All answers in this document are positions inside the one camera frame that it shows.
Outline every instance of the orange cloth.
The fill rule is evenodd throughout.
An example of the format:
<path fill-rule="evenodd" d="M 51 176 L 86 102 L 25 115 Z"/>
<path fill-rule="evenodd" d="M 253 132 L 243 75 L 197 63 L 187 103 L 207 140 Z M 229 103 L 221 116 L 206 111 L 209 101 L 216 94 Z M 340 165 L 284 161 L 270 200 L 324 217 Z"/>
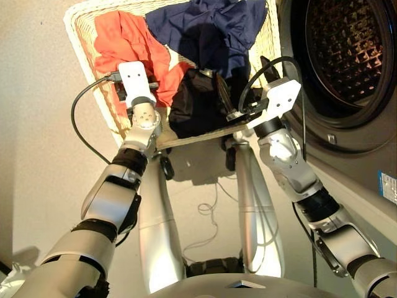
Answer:
<path fill-rule="evenodd" d="M 118 64 L 142 61 L 147 77 L 154 76 L 159 88 L 153 93 L 157 106 L 169 107 L 185 72 L 191 66 L 178 63 L 169 70 L 170 56 L 167 49 L 150 33 L 145 19 L 123 11 L 112 11 L 95 18 L 98 37 L 94 42 L 102 55 L 95 60 L 95 69 L 108 73 L 118 70 Z M 114 91 L 118 114 L 126 115 L 125 104 L 118 101 Z"/>

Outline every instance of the floor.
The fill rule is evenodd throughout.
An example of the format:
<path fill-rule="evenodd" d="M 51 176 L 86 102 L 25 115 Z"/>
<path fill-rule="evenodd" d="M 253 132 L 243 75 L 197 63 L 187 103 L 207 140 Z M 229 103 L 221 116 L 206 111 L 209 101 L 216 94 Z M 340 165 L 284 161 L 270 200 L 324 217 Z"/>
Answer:
<path fill-rule="evenodd" d="M 0 260 L 13 260 L 27 272 L 79 222 L 85 195 L 105 166 L 78 140 L 69 119 L 73 98 L 86 86 L 62 21 L 76 2 L 12 1 L 0 12 Z M 89 142 L 113 157 L 117 147 L 92 94 L 79 104 L 76 119 Z M 254 139 L 251 145 L 258 156 Z M 170 158 L 176 176 L 167 185 L 182 247 L 213 236 L 210 217 L 200 215 L 197 206 L 212 204 L 218 196 L 214 213 L 218 235 L 208 245 L 186 251 L 187 256 L 194 260 L 237 256 L 241 248 L 237 185 L 235 175 L 225 169 L 218 140 L 175 148 Z M 290 201 L 270 171 L 261 168 L 279 218 L 285 277 L 311 284 L 309 243 Z M 319 287 L 356 297 L 348 279 L 334 277 L 323 260 L 318 266 Z M 146 295 L 136 230 L 117 248 L 109 282 L 111 298 Z"/>

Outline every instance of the wicker basket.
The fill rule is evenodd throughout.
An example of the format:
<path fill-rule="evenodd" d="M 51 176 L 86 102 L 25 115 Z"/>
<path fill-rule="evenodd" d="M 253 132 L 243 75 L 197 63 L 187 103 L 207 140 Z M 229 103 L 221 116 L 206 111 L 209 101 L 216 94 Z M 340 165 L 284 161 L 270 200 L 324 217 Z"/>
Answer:
<path fill-rule="evenodd" d="M 95 0 L 82 2 L 69 8 L 66 11 L 63 20 L 65 22 L 69 39 L 73 45 L 74 51 L 76 52 L 88 83 L 91 84 L 104 75 L 96 71 L 94 68 L 95 59 L 99 56 L 99 53 L 94 48 L 94 41 L 97 37 L 94 25 L 94 18 L 96 16 L 116 10 L 130 12 L 136 16 L 143 16 L 147 12 L 159 7 L 180 2 L 186 2 L 186 0 Z M 261 55 L 264 55 L 271 60 L 280 56 L 279 27 L 275 0 L 267 0 L 266 5 L 268 8 L 266 21 L 256 38 L 255 44 L 249 51 L 251 75 L 261 68 L 261 61 L 259 58 Z M 171 49 L 168 50 L 171 55 L 170 67 L 173 67 L 178 60 L 180 61 L 184 59 Z M 281 73 L 282 70 L 280 65 L 277 68 Z M 266 84 L 264 76 L 261 76 L 256 83 L 257 86 L 264 86 Z M 94 90 L 94 97 L 97 104 L 105 117 L 109 129 L 113 133 L 117 145 L 120 146 L 127 130 L 130 128 L 130 121 L 127 118 L 120 117 L 116 113 L 111 94 L 110 84 L 103 84 Z M 244 128 L 243 124 L 238 124 L 206 133 L 198 137 L 178 139 L 177 135 L 171 130 L 168 124 L 167 115 L 169 114 L 170 108 L 160 108 L 158 111 L 161 114 L 161 122 L 163 126 L 163 132 L 157 139 L 156 144 L 159 150 L 221 137 Z"/>

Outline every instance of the clothing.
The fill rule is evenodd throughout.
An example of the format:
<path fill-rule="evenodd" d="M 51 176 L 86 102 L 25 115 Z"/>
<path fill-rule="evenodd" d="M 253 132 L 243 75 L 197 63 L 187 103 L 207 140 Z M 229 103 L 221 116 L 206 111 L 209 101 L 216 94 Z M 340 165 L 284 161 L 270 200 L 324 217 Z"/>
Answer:
<path fill-rule="evenodd" d="M 227 80 L 227 83 L 231 92 L 231 101 L 234 106 L 237 106 L 236 102 L 238 102 L 239 94 L 241 94 L 245 83 L 241 83 L 241 80 L 235 78 Z M 248 93 L 246 101 L 258 101 L 261 94 L 262 88 L 252 89 Z M 190 69 L 186 72 L 174 95 L 171 112 L 168 116 L 169 126 L 178 138 L 202 135 L 247 118 L 243 116 L 228 122 L 215 77 L 210 78 L 197 69 Z"/>
<path fill-rule="evenodd" d="M 146 22 L 158 41 L 199 68 L 248 78 L 248 50 L 266 14 L 265 0 L 191 0 L 151 11 Z"/>
<path fill-rule="evenodd" d="M 121 62 L 140 60 L 147 77 L 154 77 L 159 83 L 159 88 L 154 92 L 157 106 L 171 106 L 172 97 L 191 66 L 180 62 L 169 70 L 169 52 L 150 34 L 143 17 L 112 11 L 96 17 L 95 26 L 98 37 L 94 46 L 101 54 L 95 60 L 95 69 L 107 73 L 116 71 Z M 115 104 L 118 113 L 126 115 L 125 105 Z"/>

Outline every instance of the black band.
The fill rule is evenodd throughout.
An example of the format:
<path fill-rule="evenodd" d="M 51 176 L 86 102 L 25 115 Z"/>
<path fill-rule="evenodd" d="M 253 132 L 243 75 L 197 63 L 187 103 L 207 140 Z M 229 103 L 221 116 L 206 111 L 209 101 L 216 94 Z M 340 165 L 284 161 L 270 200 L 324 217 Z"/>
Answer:
<path fill-rule="evenodd" d="M 326 219 L 339 209 L 339 204 L 324 187 L 312 196 L 297 202 L 297 205 L 309 222 Z"/>
<path fill-rule="evenodd" d="M 104 236 L 106 236 L 112 243 L 117 237 L 116 226 L 111 224 L 110 222 L 105 222 L 99 219 L 83 220 L 81 223 L 77 225 L 77 227 L 72 229 L 72 232 L 79 230 L 88 230 L 88 231 L 101 233 Z"/>
<path fill-rule="evenodd" d="M 130 206 L 130 209 L 127 212 L 127 215 L 124 218 L 122 225 L 118 230 L 118 233 L 122 233 L 126 228 L 136 225 L 136 221 L 138 220 L 138 209 L 140 204 L 141 204 L 141 196 L 135 194 L 134 200 Z"/>
<path fill-rule="evenodd" d="M 4 264 L 2 261 L 0 261 L 0 271 L 5 274 L 8 275 L 12 269 L 9 268 L 6 264 Z"/>
<path fill-rule="evenodd" d="M 264 138 L 268 134 L 275 132 L 279 129 L 283 129 L 284 125 L 281 122 L 280 118 L 276 117 L 269 121 L 263 122 L 258 126 L 254 127 L 255 133 L 259 138 Z"/>
<path fill-rule="evenodd" d="M 114 165 L 125 166 L 142 176 L 148 164 L 147 158 L 138 150 L 131 148 L 121 148 L 112 161 Z"/>

